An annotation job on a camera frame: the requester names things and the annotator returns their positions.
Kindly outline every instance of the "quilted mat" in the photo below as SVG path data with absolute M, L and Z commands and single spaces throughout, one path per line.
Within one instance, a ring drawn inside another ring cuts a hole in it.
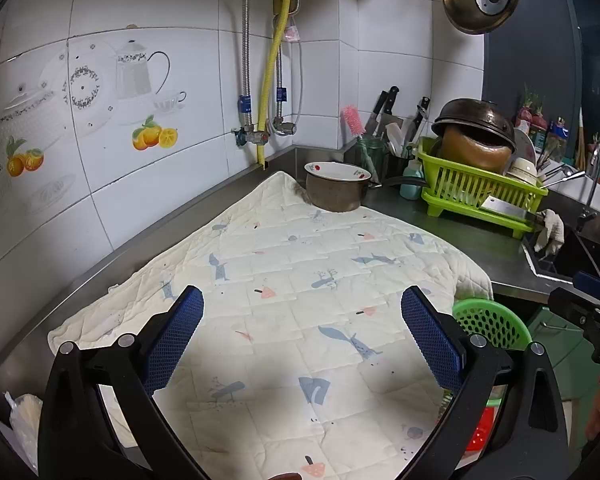
M 418 285 L 440 311 L 491 298 L 465 254 L 361 207 L 316 209 L 277 173 L 48 334 L 53 352 L 111 345 L 186 285 L 205 313 L 154 399 L 213 479 L 394 480 L 433 429 L 442 391 L 400 316 Z M 112 390 L 107 409 L 133 436 Z

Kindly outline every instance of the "blue gripper pad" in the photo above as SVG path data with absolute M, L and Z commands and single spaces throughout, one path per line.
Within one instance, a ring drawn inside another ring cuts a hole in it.
M 202 319 L 204 305 L 202 292 L 189 285 L 169 310 L 170 318 L 146 358 L 146 379 L 143 386 L 149 396 L 155 390 L 164 388 L 171 379 L 184 349 Z
M 401 307 L 402 318 L 438 385 L 457 395 L 463 382 L 462 359 L 442 330 L 436 309 L 415 285 L 402 294 Z
M 600 300 L 600 280 L 586 272 L 576 272 L 573 275 L 573 286 L 585 294 Z

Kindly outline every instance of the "person's hand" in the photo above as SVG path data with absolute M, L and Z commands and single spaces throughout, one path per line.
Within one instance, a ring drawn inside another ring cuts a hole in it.
M 596 396 L 593 399 L 593 407 L 589 414 L 589 420 L 584 428 L 584 435 L 587 440 L 595 440 L 600 434 L 600 389 L 596 392 Z

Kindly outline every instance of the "sink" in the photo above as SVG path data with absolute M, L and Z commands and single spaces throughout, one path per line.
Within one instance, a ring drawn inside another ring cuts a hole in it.
M 581 233 L 577 233 L 570 225 L 575 225 L 575 219 L 582 211 L 582 204 L 567 196 L 550 192 L 538 210 L 544 209 L 552 209 L 564 221 L 564 245 L 557 254 L 546 256 L 544 250 L 539 253 L 533 250 L 539 233 L 525 235 L 523 245 L 536 274 L 567 282 L 579 271 L 600 278 L 600 213 L 585 225 Z

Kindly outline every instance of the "green colander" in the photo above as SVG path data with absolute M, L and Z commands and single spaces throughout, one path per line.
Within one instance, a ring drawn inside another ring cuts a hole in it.
M 506 306 L 489 300 L 462 300 L 452 315 L 465 332 L 482 334 L 497 348 L 524 350 L 533 340 L 524 322 Z M 492 390 L 487 406 L 499 406 L 502 388 Z

